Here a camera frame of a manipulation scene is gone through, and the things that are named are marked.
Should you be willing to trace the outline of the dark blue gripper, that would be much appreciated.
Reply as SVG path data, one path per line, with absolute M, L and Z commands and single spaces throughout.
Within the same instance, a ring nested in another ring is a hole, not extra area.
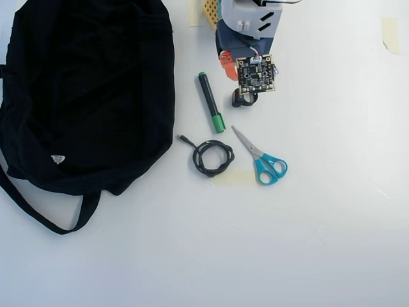
M 227 77 L 232 81 L 238 80 L 235 59 L 255 55 L 256 53 L 250 47 L 255 48 L 260 55 L 269 54 L 273 41 L 273 38 L 256 40 L 251 36 L 240 34 L 225 23 L 218 23 L 215 32 L 217 56 Z

